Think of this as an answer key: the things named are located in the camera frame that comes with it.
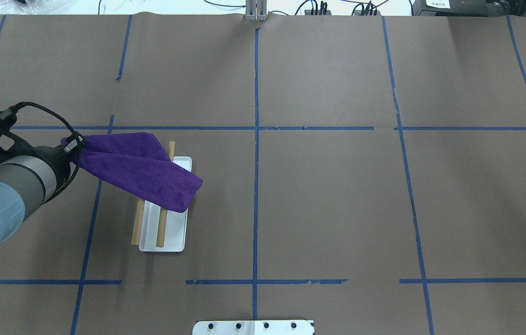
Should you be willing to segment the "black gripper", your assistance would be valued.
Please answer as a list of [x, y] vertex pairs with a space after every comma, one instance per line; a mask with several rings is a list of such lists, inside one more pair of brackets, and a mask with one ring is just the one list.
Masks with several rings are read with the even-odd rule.
[[77, 167], [71, 169], [71, 164], [77, 161], [77, 147], [68, 149], [67, 146], [37, 146], [35, 152], [38, 158], [48, 164], [56, 176], [56, 189], [47, 198], [47, 201], [51, 201], [63, 193], [77, 175]]

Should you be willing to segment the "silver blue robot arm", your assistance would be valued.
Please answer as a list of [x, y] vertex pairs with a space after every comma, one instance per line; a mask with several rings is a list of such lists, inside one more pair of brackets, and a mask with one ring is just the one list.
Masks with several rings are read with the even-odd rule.
[[56, 197], [71, 177], [77, 154], [76, 149], [35, 147], [0, 163], [0, 244]]

